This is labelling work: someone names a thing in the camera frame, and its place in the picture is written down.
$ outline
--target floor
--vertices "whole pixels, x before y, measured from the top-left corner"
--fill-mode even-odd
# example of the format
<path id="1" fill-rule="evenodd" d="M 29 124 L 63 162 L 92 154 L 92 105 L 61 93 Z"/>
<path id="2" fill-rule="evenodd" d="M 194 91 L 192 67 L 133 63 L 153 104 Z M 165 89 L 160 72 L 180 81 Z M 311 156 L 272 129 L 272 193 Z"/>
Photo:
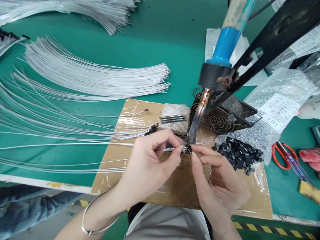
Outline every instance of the floor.
<path id="1" fill-rule="evenodd" d="M 85 196 L 83 200 L 78 200 L 64 211 L 11 237 L 10 240 L 53 240 L 61 229 L 88 204 L 90 198 L 91 196 Z M 239 216 L 233 216 L 232 220 L 242 239 L 320 240 L 320 229 L 315 227 Z M 127 213 L 123 213 L 103 239 L 121 240 L 124 238 L 127 229 Z"/>

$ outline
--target white label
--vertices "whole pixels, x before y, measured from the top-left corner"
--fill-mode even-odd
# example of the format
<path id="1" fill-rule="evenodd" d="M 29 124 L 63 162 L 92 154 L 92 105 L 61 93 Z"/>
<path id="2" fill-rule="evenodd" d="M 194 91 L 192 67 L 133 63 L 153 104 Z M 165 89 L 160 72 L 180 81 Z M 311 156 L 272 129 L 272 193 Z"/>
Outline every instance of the white label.
<path id="1" fill-rule="evenodd" d="M 300 105 L 295 101 L 275 93 L 261 108 L 259 108 L 257 115 L 262 117 L 262 121 L 281 133 L 299 108 Z"/>
<path id="2" fill-rule="evenodd" d="M 290 46 L 290 49 L 300 56 L 311 48 L 314 48 L 320 44 L 320 25 L 312 29 L 310 32 L 302 36 L 299 40 L 295 41 Z"/>
<path id="3" fill-rule="evenodd" d="M 216 46 L 213 46 L 212 55 L 213 55 L 215 49 L 216 49 Z M 230 61 L 237 61 L 235 51 L 233 51 L 233 53 L 230 57 Z"/>

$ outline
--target green table surface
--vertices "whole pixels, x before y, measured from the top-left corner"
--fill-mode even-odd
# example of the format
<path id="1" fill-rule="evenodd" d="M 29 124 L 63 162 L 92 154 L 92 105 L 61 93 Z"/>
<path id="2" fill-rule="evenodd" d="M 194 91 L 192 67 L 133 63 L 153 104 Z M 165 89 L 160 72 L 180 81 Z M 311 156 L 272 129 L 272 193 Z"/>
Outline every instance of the green table surface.
<path id="1" fill-rule="evenodd" d="M 254 11 L 267 1 L 259 0 Z M 159 102 L 188 104 L 193 102 L 192 91 L 197 87 L 201 65 L 204 61 L 206 28 L 221 27 L 226 11 L 226 0 L 146 0 L 137 4 L 132 12 L 132 26 L 109 36 L 93 20 L 78 14 L 50 12 L 37 14 L 8 25 L 3 29 L 20 36 L 25 34 L 32 40 L 50 35 L 75 55 L 88 61 L 128 68 L 146 67 L 165 62 L 171 70 L 170 89 L 160 93 L 138 97 L 137 99 Z M 248 22 L 243 35 L 249 41 L 258 35 L 274 14 L 271 8 Z M 8 77 L 14 67 L 23 69 L 33 79 L 63 89 L 44 79 L 25 62 L 24 46 L 15 45 L 0 59 L 0 76 Z M 243 87 L 235 95 L 241 99 L 254 87 Z M 92 115 L 119 115 L 125 100 L 100 103 L 67 103 L 52 101 L 57 106 L 74 113 Z M 117 119 L 95 119 L 106 124 L 116 124 Z M 297 117 L 284 130 L 281 141 L 294 150 L 315 146 L 310 127 L 320 125 L 319 120 L 301 120 Z M 0 146 L 59 143 L 41 137 L 0 135 Z M 106 146 L 50 146 L 15 150 L 2 150 L 1 157 L 14 160 L 45 164 L 98 163 Z M 305 163 L 302 166 L 312 179 L 312 184 L 320 187 L 316 173 Z M 50 180 L 82 186 L 91 186 L 94 174 L 53 174 L 42 173 L 0 165 L 0 173 L 21 177 Z M 274 162 L 266 167 L 267 180 L 274 214 L 298 218 L 320 220 L 320 206 L 298 193 L 299 179 L 294 171 L 284 171 Z"/>

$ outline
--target red scissors handle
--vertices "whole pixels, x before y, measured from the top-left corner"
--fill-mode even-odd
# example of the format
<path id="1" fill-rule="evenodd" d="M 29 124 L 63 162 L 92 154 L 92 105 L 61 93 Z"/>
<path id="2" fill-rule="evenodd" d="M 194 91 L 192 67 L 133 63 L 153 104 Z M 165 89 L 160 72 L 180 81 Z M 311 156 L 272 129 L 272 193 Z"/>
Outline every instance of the red scissors handle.
<path id="1" fill-rule="evenodd" d="M 289 145 L 287 145 L 287 144 L 285 144 L 285 143 L 283 143 L 282 145 L 285 146 L 286 148 L 288 148 L 288 149 L 290 150 L 290 152 L 292 153 L 292 156 L 294 157 L 294 159 L 297 160 L 297 162 L 299 162 L 298 156 L 297 156 L 297 154 L 295 153 L 295 151 L 294 151 Z M 285 167 L 282 166 L 282 165 L 279 163 L 279 161 L 277 160 L 277 158 L 276 158 L 276 151 L 275 151 L 275 150 L 278 151 L 278 153 L 281 155 L 281 157 L 282 157 L 282 158 L 284 159 L 284 161 L 286 162 L 286 166 L 285 166 Z M 285 156 L 285 153 L 280 150 L 280 148 L 278 147 L 278 145 L 277 145 L 276 143 L 272 145 L 272 159 L 274 160 L 274 162 L 276 163 L 276 165 L 277 165 L 278 167 L 280 167 L 281 169 L 283 169 L 283 170 L 289 170 L 290 167 L 291 167 L 290 164 L 289 164 L 289 162 L 288 162 L 288 160 L 287 160 L 287 157 Z"/>

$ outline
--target scissors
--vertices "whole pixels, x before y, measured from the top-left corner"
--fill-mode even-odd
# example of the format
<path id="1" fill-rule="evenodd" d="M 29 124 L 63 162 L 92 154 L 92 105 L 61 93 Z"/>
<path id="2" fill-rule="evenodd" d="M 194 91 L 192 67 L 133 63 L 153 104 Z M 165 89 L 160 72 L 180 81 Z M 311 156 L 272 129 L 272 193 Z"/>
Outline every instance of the scissors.
<path id="1" fill-rule="evenodd" d="M 299 162 L 299 159 L 298 159 L 298 156 L 297 154 L 295 153 L 295 151 L 287 144 L 283 143 L 281 144 L 279 141 L 277 141 L 275 144 L 272 145 L 272 159 L 274 160 L 274 162 L 276 163 L 276 165 L 278 165 L 278 167 L 282 168 L 283 170 L 289 170 L 291 165 L 290 163 L 288 162 L 288 158 L 286 157 L 286 153 L 288 153 L 285 149 L 284 149 L 284 146 L 290 150 L 290 152 L 292 153 L 292 156 L 294 157 L 294 159 Z M 278 153 L 281 155 L 281 157 L 284 159 L 284 161 L 286 162 L 286 166 L 282 166 L 279 161 L 277 160 L 276 158 L 276 151 L 278 151 Z"/>

